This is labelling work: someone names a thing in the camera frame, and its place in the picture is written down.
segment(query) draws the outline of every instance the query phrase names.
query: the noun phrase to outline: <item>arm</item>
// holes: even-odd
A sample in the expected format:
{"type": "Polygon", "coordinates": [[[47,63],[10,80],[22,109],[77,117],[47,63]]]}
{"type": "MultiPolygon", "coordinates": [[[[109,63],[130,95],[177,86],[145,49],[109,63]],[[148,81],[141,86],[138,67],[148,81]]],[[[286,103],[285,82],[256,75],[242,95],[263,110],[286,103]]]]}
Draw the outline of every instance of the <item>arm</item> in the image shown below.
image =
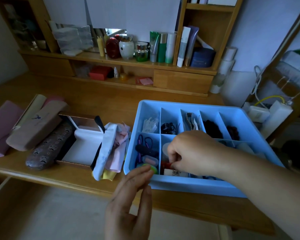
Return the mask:
{"type": "Polygon", "coordinates": [[[202,131],[176,136],[168,153],[172,168],[228,181],[291,238],[300,239],[299,174],[226,147],[202,131]]]}

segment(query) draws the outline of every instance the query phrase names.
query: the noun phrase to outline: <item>red jar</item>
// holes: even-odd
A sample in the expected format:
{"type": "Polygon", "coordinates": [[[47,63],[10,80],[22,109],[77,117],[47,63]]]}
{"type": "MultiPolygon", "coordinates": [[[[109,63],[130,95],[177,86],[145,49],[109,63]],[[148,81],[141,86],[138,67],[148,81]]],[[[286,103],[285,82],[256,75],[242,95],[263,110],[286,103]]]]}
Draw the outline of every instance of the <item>red jar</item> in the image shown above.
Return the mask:
{"type": "Polygon", "coordinates": [[[109,38],[105,43],[105,50],[108,57],[117,59],[121,57],[119,49],[119,41],[116,38],[109,38]]]}

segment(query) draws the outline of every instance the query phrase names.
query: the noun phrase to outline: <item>cable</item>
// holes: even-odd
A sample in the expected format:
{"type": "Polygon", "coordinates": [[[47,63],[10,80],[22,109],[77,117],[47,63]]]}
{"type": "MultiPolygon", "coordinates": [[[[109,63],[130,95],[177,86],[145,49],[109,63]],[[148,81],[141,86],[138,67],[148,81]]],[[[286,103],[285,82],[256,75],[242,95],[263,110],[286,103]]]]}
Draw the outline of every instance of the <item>cable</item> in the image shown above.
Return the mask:
{"type": "Polygon", "coordinates": [[[266,68],[276,59],[276,57],[279,55],[279,53],[282,51],[282,49],[284,48],[284,46],[287,44],[288,40],[291,38],[291,36],[294,34],[294,32],[296,31],[296,29],[299,27],[300,25],[300,19],[299,21],[296,23],[295,27],[291,30],[291,32],[289,33],[289,35],[286,37],[286,39],[284,40],[284,42],[282,43],[282,45],[280,46],[280,48],[278,49],[278,51],[276,52],[276,54],[273,56],[273,58],[271,59],[271,61],[265,66],[265,68],[263,70],[260,69],[259,66],[255,66],[254,67],[254,71],[256,73],[256,84],[253,87],[252,91],[251,91],[251,95],[255,95],[256,99],[259,101],[259,98],[257,97],[257,89],[258,86],[261,82],[261,78],[262,78],[262,74],[264,73],[264,71],[266,70],[266,68]]]}
{"type": "Polygon", "coordinates": [[[279,96],[279,95],[273,95],[273,96],[269,96],[269,97],[265,97],[263,99],[261,99],[260,101],[256,102],[254,104],[254,106],[257,106],[258,104],[261,104],[261,102],[267,100],[267,99],[270,99],[270,98],[280,98],[282,100],[282,103],[285,104],[286,101],[284,100],[284,98],[282,96],[279,96]]]}

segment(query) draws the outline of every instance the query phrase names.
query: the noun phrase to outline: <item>right hand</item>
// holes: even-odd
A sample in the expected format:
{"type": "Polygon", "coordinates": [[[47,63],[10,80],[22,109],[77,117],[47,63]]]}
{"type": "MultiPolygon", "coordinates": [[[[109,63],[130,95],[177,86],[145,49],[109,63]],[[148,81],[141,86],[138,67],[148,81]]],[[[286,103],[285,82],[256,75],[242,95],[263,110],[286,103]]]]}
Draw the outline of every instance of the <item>right hand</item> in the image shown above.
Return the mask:
{"type": "Polygon", "coordinates": [[[168,146],[171,168],[180,172],[218,177],[230,148],[200,130],[177,135],[168,146]]]}

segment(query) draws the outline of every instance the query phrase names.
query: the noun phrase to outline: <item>white cable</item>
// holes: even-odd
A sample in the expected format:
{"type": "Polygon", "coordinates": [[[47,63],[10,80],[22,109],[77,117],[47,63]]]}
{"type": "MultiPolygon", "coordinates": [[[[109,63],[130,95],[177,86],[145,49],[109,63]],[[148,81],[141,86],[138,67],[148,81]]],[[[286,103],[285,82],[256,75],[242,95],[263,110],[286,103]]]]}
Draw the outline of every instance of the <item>white cable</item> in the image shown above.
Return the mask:
{"type": "Polygon", "coordinates": [[[284,46],[287,44],[288,40],[291,38],[291,36],[294,34],[294,32],[296,31],[296,29],[300,26],[300,20],[296,23],[295,27],[292,29],[292,31],[290,32],[290,34],[286,37],[286,39],[284,40],[284,42],[282,43],[282,45],[280,46],[279,50],[276,52],[276,54],[273,56],[273,58],[271,59],[271,61],[265,66],[265,68],[263,70],[260,69],[259,66],[255,66],[254,67],[254,71],[256,73],[256,84],[253,87],[252,91],[251,91],[251,95],[255,95],[256,99],[258,101],[259,98],[257,97],[257,89],[258,86],[261,82],[261,78],[262,78],[262,74],[264,73],[264,71],[266,70],[266,68],[276,59],[276,57],[279,55],[279,53],[282,51],[282,49],[284,48],[284,46]]]}

